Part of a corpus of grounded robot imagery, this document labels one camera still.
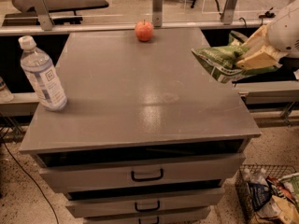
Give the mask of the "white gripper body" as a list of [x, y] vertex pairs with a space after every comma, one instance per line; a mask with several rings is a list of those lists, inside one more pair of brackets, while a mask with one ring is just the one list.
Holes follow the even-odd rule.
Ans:
[[281, 9], [267, 30], [269, 43], [291, 58], [299, 58], [299, 0]]

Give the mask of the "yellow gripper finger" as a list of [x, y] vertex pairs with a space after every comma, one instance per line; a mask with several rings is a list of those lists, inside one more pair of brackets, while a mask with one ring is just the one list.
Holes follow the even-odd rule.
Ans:
[[262, 25], [242, 44], [242, 46], [248, 49], [253, 49], [268, 45], [267, 31], [268, 26]]
[[279, 60], [288, 55], [288, 52], [279, 51], [271, 45], [262, 45], [262, 47], [251, 52], [244, 58], [239, 58], [235, 65], [244, 70], [270, 67], [279, 62]]

